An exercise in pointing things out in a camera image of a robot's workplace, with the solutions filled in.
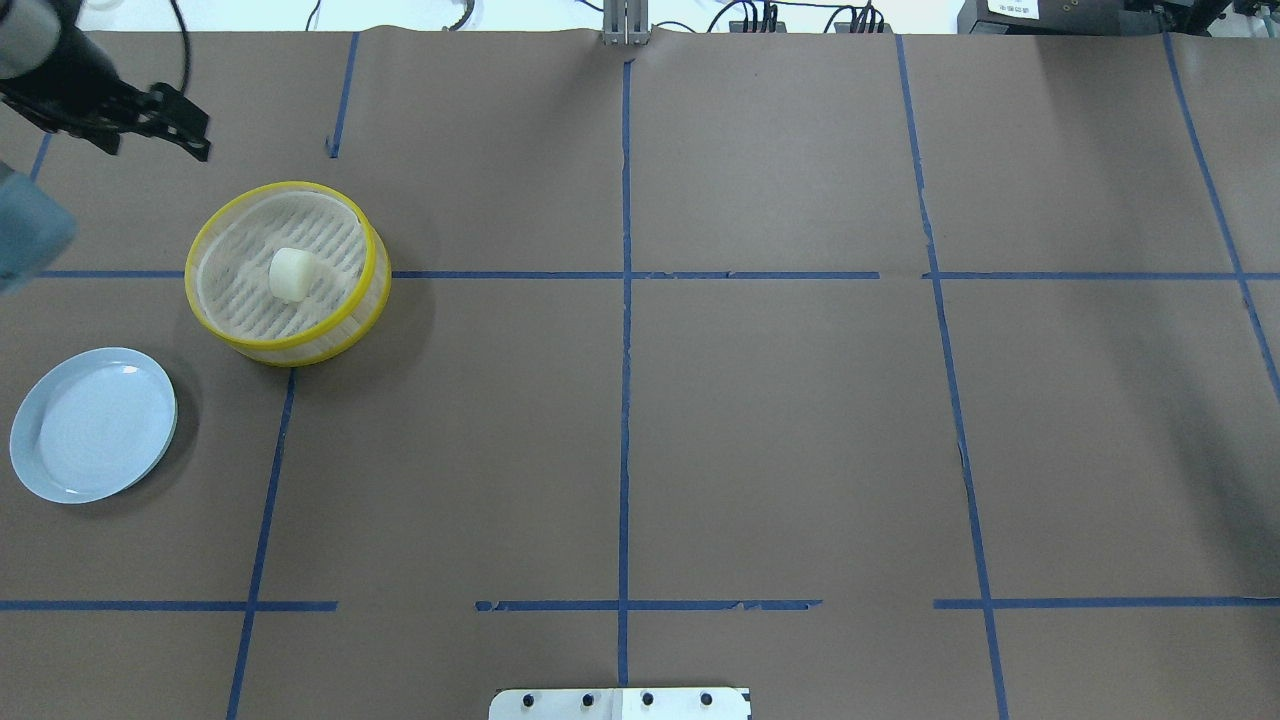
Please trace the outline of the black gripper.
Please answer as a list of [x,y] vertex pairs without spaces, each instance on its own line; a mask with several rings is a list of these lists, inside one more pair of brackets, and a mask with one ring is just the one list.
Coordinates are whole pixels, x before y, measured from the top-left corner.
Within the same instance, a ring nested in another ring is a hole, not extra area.
[[119,154],[123,129],[102,109],[123,83],[84,33],[65,22],[4,22],[1,50],[4,105],[47,133]]

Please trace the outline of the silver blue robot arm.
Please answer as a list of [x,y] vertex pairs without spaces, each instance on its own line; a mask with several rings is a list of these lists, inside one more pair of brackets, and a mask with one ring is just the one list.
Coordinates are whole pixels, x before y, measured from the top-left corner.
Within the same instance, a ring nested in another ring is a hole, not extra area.
[[[47,133],[105,136],[118,146],[128,88],[78,26],[81,1],[5,1],[3,104]],[[3,165],[1,287],[15,293],[70,245],[76,219],[29,173]]]

